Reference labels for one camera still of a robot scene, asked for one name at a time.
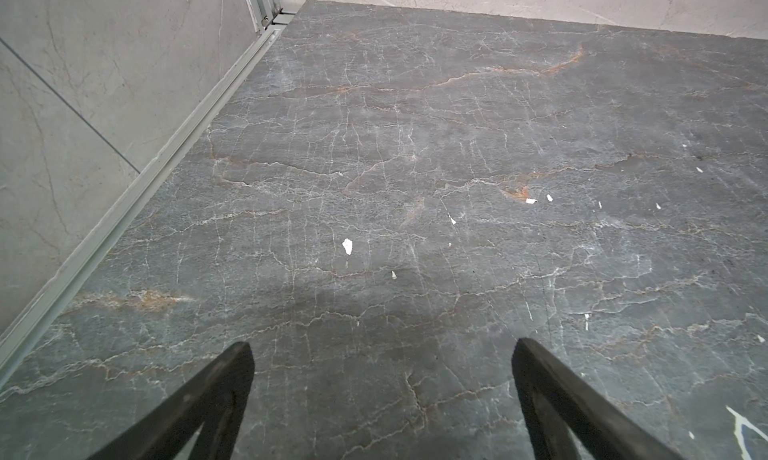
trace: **white baseboard trim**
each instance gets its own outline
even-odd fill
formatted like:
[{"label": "white baseboard trim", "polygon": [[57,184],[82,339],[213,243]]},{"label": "white baseboard trim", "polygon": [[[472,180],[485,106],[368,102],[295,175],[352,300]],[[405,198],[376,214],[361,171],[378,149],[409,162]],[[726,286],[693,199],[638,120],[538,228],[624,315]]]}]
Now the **white baseboard trim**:
[{"label": "white baseboard trim", "polygon": [[53,320],[80,291],[96,266],[117,243],[168,174],[187,154],[219,110],[283,30],[270,25],[237,59],[176,130],[158,156],[136,177],[101,220],[0,337],[0,387],[22,362]]}]

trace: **white forked mark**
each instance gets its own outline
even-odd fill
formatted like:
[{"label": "white forked mark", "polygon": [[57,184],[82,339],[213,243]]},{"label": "white forked mark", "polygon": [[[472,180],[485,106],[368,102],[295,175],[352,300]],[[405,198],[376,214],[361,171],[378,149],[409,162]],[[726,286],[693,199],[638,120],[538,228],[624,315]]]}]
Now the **white forked mark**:
[{"label": "white forked mark", "polygon": [[746,450],[746,443],[744,443],[743,427],[752,428],[752,430],[757,433],[757,435],[763,437],[766,442],[768,442],[768,435],[764,434],[758,427],[752,425],[752,422],[741,416],[733,408],[725,406],[725,409],[736,419],[734,424],[734,435],[736,436],[736,441],[739,443],[739,448],[741,448],[741,460],[752,460],[752,456]]},{"label": "white forked mark", "polygon": [[352,241],[348,238],[345,238],[343,242],[341,242],[342,246],[344,247],[344,251],[347,255],[352,254]]}]

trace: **white paint chip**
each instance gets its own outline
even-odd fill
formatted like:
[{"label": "white paint chip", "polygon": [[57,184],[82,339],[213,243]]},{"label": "white paint chip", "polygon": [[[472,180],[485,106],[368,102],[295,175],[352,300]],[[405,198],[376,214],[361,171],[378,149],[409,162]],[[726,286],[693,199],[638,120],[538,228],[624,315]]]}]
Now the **white paint chip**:
[{"label": "white paint chip", "polygon": [[768,442],[768,435],[763,433],[763,431],[760,430],[758,427],[755,427],[754,425],[752,425],[752,422],[747,420],[745,417],[743,417],[741,414],[733,410],[731,407],[725,406],[725,408],[735,418],[734,436],[736,436],[736,442],[739,444],[739,448],[741,448],[741,460],[752,460],[750,453],[746,450],[746,442],[744,442],[744,427],[751,428],[754,433],[763,437],[763,439],[766,442]]},{"label": "white paint chip", "polygon": [[345,238],[343,242],[341,242],[342,246],[344,247],[344,251],[347,255],[352,254],[352,241],[348,238]]}]

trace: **gray marble floor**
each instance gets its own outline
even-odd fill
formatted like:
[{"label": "gray marble floor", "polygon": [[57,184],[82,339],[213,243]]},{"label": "gray marble floor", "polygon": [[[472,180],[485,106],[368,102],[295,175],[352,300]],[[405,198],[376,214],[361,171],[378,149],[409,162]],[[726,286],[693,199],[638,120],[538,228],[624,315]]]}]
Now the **gray marble floor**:
[{"label": "gray marble floor", "polygon": [[4,387],[0,457],[83,457],[247,340],[235,458],[531,458],[532,336],[685,457],[742,458],[735,427],[768,432],[767,58],[305,4]]}]

